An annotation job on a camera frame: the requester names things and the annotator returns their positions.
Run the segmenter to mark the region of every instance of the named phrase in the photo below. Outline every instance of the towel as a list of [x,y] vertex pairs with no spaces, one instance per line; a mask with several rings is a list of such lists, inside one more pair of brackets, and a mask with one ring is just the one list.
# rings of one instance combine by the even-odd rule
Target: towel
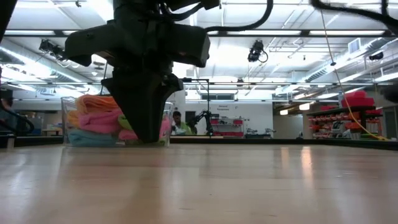
[[115,109],[107,112],[80,114],[80,129],[102,134],[114,133],[121,129],[118,118],[122,113],[120,109]]
[[83,130],[71,130],[68,134],[72,146],[77,147],[112,147],[117,139],[111,134],[97,134]]
[[[136,140],[138,139],[136,133],[132,130],[129,122],[127,121],[126,117],[122,114],[118,118],[119,124],[124,128],[119,133],[120,140]],[[172,123],[170,122],[169,118],[164,116],[162,120],[162,124],[160,126],[159,138],[164,137],[167,134],[167,131],[171,131]]]
[[105,112],[119,108],[112,96],[83,95],[76,99],[75,104],[79,114]]
[[120,140],[137,140],[138,137],[133,130],[123,129],[119,133]]
[[118,117],[118,122],[124,129],[132,130],[132,128],[131,128],[131,126],[130,126],[129,122],[127,121],[126,116],[124,114],[122,114],[122,115],[120,115]]
[[69,111],[67,114],[68,122],[75,128],[80,128],[79,117],[77,111]]

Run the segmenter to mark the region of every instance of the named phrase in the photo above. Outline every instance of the blue towel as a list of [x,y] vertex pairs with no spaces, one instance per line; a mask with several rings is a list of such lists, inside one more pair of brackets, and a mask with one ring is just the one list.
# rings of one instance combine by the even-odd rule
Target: blue towel
[[117,138],[111,134],[98,134],[79,129],[69,131],[69,141],[77,147],[113,147]]

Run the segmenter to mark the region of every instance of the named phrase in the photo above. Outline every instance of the clear plastic bin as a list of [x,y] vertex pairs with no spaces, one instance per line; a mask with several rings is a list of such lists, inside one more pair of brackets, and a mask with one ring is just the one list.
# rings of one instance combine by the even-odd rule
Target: clear plastic bin
[[160,127],[160,139],[144,144],[137,138],[119,108],[90,113],[78,110],[77,98],[63,97],[62,131],[66,146],[75,147],[135,147],[169,146],[173,104],[166,102]]

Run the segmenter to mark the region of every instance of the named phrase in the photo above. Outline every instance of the person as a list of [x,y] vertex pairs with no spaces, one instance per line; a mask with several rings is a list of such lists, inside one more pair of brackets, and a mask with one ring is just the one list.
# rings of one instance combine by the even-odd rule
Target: person
[[[13,102],[14,102],[13,97],[1,99],[1,103],[2,103],[3,107],[6,110],[9,110],[9,111],[15,113],[15,111],[11,108]],[[8,126],[14,128],[14,129],[17,127],[17,118],[15,116],[5,112],[4,110],[0,110],[0,122],[6,123]],[[0,131],[9,131],[9,130],[3,126],[0,126]]]
[[172,127],[174,135],[192,135],[188,125],[181,121],[181,113],[179,111],[174,111],[173,120],[175,123],[175,126]]

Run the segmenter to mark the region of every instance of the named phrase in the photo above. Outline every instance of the orange towel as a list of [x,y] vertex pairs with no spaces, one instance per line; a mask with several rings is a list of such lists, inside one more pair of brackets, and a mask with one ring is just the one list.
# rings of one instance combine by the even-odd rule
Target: orange towel
[[73,127],[80,128],[79,124],[79,113],[77,111],[68,112],[68,121]]
[[83,95],[76,100],[79,114],[98,113],[119,108],[112,96]]

